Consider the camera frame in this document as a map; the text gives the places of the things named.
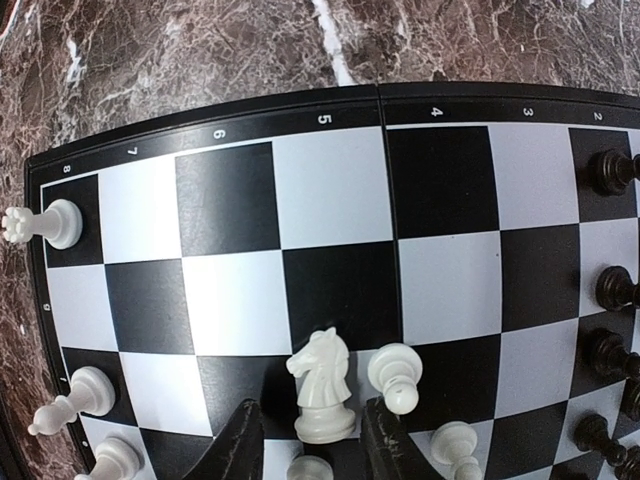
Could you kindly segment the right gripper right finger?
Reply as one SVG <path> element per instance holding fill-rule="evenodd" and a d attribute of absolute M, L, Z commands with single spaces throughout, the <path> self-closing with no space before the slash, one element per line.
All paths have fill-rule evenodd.
<path fill-rule="evenodd" d="M 369 399 L 362 412 L 360 444 L 366 479 L 440 478 L 382 397 Z"/>

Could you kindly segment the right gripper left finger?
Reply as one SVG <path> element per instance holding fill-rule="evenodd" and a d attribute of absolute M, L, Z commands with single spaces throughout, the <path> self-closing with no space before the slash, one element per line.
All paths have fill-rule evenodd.
<path fill-rule="evenodd" d="M 245 399 L 183 479 L 260 480 L 263 465 L 262 411 L 257 401 Z"/>

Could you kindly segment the white knight piece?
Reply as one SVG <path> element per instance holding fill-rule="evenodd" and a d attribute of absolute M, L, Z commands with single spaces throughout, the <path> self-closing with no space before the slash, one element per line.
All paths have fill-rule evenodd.
<path fill-rule="evenodd" d="M 355 412 L 344 402 L 351 397 L 346 382 L 349 350 L 331 327 L 311 334 L 308 343 L 286 361 L 288 372 L 303 380 L 297 396 L 300 415 L 294 422 L 307 444 L 330 444 L 355 430 Z"/>

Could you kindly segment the white piece front row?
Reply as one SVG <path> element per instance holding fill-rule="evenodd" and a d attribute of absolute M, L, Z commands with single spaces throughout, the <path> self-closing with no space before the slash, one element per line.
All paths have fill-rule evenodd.
<path fill-rule="evenodd" d="M 96 448 L 96 463 L 89 473 L 77 474 L 75 480 L 129 480 L 141 470 L 137 451 L 117 437 L 105 438 Z"/>

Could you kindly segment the white bishop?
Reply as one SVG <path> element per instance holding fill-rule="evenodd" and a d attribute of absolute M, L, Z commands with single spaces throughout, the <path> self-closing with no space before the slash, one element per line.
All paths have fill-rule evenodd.
<path fill-rule="evenodd" d="M 27 431 L 32 436 L 56 434 L 66 424 L 75 422 L 80 413 L 108 414 L 115 401 L 114 386 L 104 372 L 92 366 L 79 368 L 71 377 L 70 393 L 38 408 Z"/>

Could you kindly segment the black grey chess board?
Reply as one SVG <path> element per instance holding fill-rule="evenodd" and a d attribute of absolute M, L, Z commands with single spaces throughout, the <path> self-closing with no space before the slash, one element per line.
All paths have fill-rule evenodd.
<path fill-rule="evenodd" d="M 298 455 L 361 479 L 358 437 L 295 433 L 285 363 L 318 330 L 349 350 L 348 408 L 375 396 L 386 344 L 423 363 L 403 423 L 422 451 L 464 421 L 489 479 L 609 479 L 571 433 L 600 413 L 625 446 L 626 382 L 585 368 L 580 338 L 608 314 L 608 265 L 639 274 L 639 186 L 596 194 L 599 152 L 639 152 L 639 101 L 489 83 L 394 84 L 261 97 L 174 114 L 30 158 L 25 200 L 77 205 L 71 248 L 29 244 L 56 391 L 93 366 L 117 400 L 69 427 L 84 464 L 108 436 L 143 479 L 179 479 L 237 404 L 259 402 L 264 475 Z"/>

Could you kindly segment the white rook corner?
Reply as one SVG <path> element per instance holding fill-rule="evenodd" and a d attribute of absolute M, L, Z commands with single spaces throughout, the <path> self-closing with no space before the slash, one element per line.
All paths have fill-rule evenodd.
<path fill-rule="evenodd" d="M 10 243 L 29 242 L 34 235 L 43 237 L 53 248 L 74 246 L 83 231 L 83 218 L 77 205 L 57 199 L 40 214 L 28 207 L 9 207 L 1 221 L 2 236 Z"/>

